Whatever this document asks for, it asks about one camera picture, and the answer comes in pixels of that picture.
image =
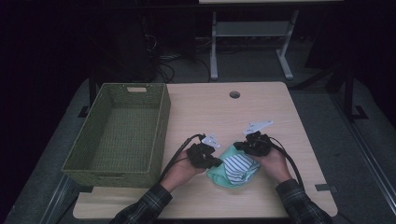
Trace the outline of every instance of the table hole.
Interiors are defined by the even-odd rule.
[[[230,97],[233,99],[238,99],[241,96],[241,93],[239,91],[230,91]]]

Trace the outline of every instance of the wooden table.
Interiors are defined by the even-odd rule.
[[[274,124],[263,129],[262,133],[280,141],[289,152],[312,201],[331,216],[337,214],[331,193],[316,190],[315,185],[326,184],[326,181],[284,83],[171,84],[168,90],[172,106],[163,167],[183,142],[194,134],[214,133],[221,144],[214,155],[219,156],[233,142],[245,140],[242,131],[251,121],[270,119]],[[231,91],[240,92],[240,97],[231,98]],[[174,199],[160,218],[287,217],[275,186],[276,183],[266,176],[263,169],[239,189],[219,187],[201,174],[172,193]],[[74,216],[82,219],[113,218],[121,209],[137,202],[146,191],[93,188],[92,193],[81,192]]]

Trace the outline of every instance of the striped fabric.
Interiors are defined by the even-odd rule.
[[[223,161],[228,179],[236,186],[246,184],[260,167],[258,162],[244,154],[236,154]]]

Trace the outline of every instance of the metal stand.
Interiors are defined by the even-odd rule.
[[[295,10],[290,21],[217,21],[216,11],[212,20],[212,51],[210,52],[210,78],[219,78],[218,62],[216,57],[217,36],[285,36],[285,43],[276,50],[282,70],[287,80],[293,79],[288,61],[285,58],[289,46],[294,24],[299,11]]]

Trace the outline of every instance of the woven basket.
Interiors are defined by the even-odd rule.
[[[105,83],[62,171],[82,186],[149,188],[163,164],[165,84]]]

